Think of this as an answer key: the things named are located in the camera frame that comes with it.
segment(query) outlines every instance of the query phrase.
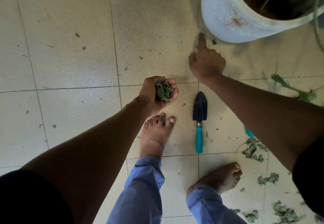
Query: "hand trowel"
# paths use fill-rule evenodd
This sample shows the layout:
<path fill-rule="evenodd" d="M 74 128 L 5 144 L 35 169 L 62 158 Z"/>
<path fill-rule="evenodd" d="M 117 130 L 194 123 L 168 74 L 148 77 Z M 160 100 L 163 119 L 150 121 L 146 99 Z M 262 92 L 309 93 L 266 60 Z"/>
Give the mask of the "hand trowel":
<path fill-rule="evenodd" d="M 203 145 L 203 133 L 202 133 L 202 121 L 207 119 L 207 99 L 203 92 L 199 92 L 193 105 L 192 120 L 197 121 L 197 133 L 196 133 L 196 152 L 202 153 Z"/>

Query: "pant leg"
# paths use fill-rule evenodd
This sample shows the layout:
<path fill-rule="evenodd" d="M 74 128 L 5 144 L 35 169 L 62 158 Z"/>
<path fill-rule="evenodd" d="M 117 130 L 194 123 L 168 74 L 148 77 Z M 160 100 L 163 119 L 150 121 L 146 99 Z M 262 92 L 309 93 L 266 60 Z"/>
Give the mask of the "pant leg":
<path fill-rule="evenodd" d="M 160 224 L 163 183 L 161 160 L 154 156 L 140 158 L 130 172 L 107 224 Z"/>
<path fill-rule="evenodd" d="M 220 195 L 208 185 L 200 185 L 187 196 L 187 206 L 199 224 L 246 224 L 223 205 Z"/>

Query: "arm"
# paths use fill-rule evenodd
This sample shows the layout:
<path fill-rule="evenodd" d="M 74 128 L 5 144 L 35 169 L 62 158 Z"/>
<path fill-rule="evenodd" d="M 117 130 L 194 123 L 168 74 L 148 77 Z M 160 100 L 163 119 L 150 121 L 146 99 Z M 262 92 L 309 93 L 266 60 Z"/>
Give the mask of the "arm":
<path fill-rule="evenodd" d="M 75 223 L 93 222 L 145 120 L 177 98 L 176 80 L 168 79 L 174 88 L 171 100 L 155 99 L 159 79 L 165 78 L 145 79 L 139 96 L 120 112 L 23 167 L 40 174 L 62 193 Z"/>
<path fill-rule="evenodd" d="M 225 77 L 225 59 L 207 48 L 203 34 L 189 65 L 290 172 L 298 156 L 324 136 L 324 109 Z"/>

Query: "person's left hand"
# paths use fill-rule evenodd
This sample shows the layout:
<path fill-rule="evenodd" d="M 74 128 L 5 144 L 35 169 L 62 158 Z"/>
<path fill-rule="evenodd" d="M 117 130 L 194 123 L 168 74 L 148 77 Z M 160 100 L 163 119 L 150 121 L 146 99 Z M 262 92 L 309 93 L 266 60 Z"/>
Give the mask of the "person's left hand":
<path fill-rule="evenodd" d="M 173 91 L 171 92 L 171 98 L 169 101 L 158 101 L 156 99 L 156 86 L 155 83 L 162 79 L 162 81 L 167 80 L 168 83 L 173 88 Z M 150 116 L 156 115 L 160 110 L 162 110 L 164 107 L 170 105 L 179 95 L 179 90 L 176 86 L 176 80 L 173 78 L 165 79 L 165 77 L 155 76 L 155 77 L 149 77 L 144 80 L 142 89 L 140 91 L 140 94 L 138 95 L 138 98 L 144 102 L 146 106 L 150 109 Z"/>

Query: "person's right arm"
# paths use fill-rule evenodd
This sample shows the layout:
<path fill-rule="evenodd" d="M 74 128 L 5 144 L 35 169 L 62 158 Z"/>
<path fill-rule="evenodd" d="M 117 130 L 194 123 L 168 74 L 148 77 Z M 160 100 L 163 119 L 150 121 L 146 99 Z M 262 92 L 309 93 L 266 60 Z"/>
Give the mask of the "person's right arm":
<path fill-rule="evenodd" d="M 323 108 L 225 77 L 225 59 L 207 48 L 202 33 L 189 66 L 290 172 L 300 154 L 324 136 Z"/>

